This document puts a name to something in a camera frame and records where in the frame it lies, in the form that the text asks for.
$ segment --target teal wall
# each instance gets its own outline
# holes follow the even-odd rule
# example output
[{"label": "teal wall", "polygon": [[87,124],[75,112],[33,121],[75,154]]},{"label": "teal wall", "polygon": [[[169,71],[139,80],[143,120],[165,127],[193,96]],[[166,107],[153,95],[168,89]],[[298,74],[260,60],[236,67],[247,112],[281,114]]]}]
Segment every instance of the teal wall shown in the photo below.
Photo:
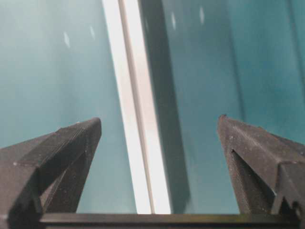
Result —
[{"label": "teal wall", "polygon": [[102,2],[0,0],[0,34],[0,147],[97,116],[78,211],[135,213]]},{"label": "teal wall", "polygon": [[[151,62],[171,70],[181,126],[188,190],[178,187],[175,213],[237,213],[216,134],[221,114],[305,143],[305,3],[302,0],[162,0],[164,45],[148,50]],[[158,15],[158,9],[150,6]],[[147,37],[163,38],[159,17],[143,12]],[[153,70],[155,96],[166,90]],[[172,112],[171,106],[160,105]],[[159,119],[166,119],[159,111]],[[172,157],[172,164],[177,159]],[[176,171],[168,166],[167,173]]]}]

